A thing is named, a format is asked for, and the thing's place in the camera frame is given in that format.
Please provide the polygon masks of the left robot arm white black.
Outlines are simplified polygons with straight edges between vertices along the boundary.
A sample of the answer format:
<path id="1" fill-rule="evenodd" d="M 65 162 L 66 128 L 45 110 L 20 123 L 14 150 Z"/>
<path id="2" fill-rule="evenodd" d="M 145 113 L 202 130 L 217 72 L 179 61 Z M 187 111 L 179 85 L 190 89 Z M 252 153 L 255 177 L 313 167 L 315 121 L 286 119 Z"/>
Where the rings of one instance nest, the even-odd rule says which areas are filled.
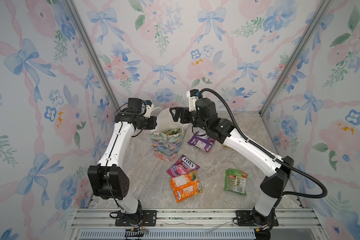
<path id="1" fill-rule="evenodd" d="M 88 168 L 88 178 L 95 196 L 113 199 L 127 215 L 138 215 L 140 202 L 129 193 L 130 179 L 123 171 L 124 158 L 136 130 L 153 130 L 157 118 L 151 116 L 154 104 L 150 100 L 129 98 L 124 109 L 115 113 L 115 124 L 109 145 L 94 166 Z"/>

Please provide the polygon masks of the floral paper gift bag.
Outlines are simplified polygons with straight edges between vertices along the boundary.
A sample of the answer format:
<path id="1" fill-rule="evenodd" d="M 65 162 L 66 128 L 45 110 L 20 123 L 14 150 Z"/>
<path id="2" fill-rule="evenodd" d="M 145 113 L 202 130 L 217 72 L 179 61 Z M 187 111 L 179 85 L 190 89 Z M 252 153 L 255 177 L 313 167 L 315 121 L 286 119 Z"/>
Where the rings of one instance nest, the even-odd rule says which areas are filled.
<path id="1" fill-rule="evenodd" d="M 189 124 L 175 123 L 169 108 L 162 110 L 157 116 L 157 127 L 154 130 L 150 130 L 156 158 L 172 162 L 181 147 L 188 126 Z M 175 128 L 180 128 L 181 132 L 172 136 L 165 134 L 166 131 Z"/>

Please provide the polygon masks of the green yellow Fox's candy packet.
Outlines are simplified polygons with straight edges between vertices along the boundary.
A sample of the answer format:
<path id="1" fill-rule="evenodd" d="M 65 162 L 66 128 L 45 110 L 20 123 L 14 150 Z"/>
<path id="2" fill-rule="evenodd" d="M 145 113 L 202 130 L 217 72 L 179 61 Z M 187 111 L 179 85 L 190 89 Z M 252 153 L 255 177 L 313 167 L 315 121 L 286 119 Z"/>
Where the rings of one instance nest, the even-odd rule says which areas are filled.
<path id="1" fill-rule="evenodd" d="M 181 132 L 180 128 L 175 128 L 175 129 L 170 129 L 170 130 L 166 131 L 165 134 L 172 136 L 172 135 L 178 134 L 180 132 Z"/>

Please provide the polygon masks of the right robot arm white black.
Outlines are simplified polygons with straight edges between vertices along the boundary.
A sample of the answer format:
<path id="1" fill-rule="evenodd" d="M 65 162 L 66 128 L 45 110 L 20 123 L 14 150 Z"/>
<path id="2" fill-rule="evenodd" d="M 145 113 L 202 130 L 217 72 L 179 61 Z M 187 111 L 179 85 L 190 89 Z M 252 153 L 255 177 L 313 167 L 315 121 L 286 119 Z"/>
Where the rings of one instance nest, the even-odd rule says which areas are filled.
<path id="1" fill-rule="evenodd" d="M 287 166 L 284 167 L 280 156 L 269 152 L 252 139 L 242 136 L 239 127 L 232 120 L 218 116 L 216 105 L 210 99 L 191 98 L 190 102 L 188 108 L 170 109 L 173 120 L 204 130 L 208 137 L 237 151 L 265 174 L 260 185 L 260 197 L 247 220 L 255 226 L 271 226 L 275 219 L 275 208 L 280 203 L 291 176 L 289 167 L 292 162 L 287 162 Z"/>

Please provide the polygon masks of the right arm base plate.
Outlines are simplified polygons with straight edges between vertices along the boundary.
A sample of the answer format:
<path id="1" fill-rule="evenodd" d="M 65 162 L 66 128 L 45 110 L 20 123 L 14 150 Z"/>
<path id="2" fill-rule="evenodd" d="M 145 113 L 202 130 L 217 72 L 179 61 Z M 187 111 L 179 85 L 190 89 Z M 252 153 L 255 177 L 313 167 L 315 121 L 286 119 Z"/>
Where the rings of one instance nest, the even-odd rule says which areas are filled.
<path id="1" fill-rule="evenodd" d="M 279 226 L 278 219 L 275 215 L 275 209 L 272 209 L 268 216 L 263 216 L 253 210 L 237 210 L 236 217 L 233 219 L 234 224 L 240 227 L 277 227 Z"/>

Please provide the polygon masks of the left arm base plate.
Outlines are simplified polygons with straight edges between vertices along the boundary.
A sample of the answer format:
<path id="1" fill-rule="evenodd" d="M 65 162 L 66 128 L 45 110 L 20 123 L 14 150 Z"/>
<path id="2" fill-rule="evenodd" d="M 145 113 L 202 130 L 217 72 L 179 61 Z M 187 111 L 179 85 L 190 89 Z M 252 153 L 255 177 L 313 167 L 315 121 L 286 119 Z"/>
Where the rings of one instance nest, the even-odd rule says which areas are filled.
<path id="1" fill-rule="evenodd" d="M 157 222 L 156 210 L 138 210 L 135 214 L 117 212 L 115 218 L 116 227 L 155 227 Z"/>

